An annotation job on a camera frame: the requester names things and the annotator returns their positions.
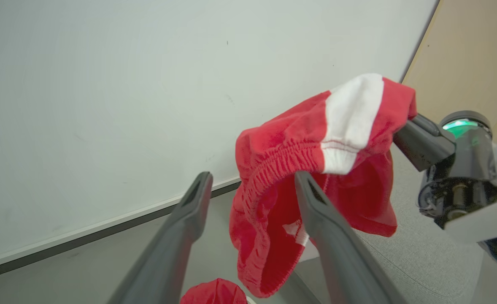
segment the wooden panel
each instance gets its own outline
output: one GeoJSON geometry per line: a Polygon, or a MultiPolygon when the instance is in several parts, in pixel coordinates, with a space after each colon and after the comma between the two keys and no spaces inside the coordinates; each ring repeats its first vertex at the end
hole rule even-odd
{"type": "Polygon", "coordinates": [[[497,0],[441,0],[403,83],[436,122],[475,110],[497,126],[497,0]]]}

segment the gray floor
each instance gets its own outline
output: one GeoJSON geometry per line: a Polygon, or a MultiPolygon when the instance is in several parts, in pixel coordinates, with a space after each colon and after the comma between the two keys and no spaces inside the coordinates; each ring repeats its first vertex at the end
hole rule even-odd
{"type": "MultiPolygon", "coordinates": [[[[204,235],[192,247],[182,293],[217,277],[241,285],[237,279],[237,251],[228,234],[233,194],[212,200],[204,235]]],[[[165,218],[0,275],[0,304],[107,302],[165,218]]],[[[303,273],[303,279],[310,280],[308,285],[325,304],[328,301],[324,294],[326,287],[318,260],[303,262],[296,271],[303,273]]],[[[257,303],[307,304],[311,300],[297,281],[289,280],[277,294],[269,299],[257,299],[257,303]]],[[[483,261],[473,301],[473,304],[487,303],[497,304],[497,264],[488,256],[483,261]]]]}

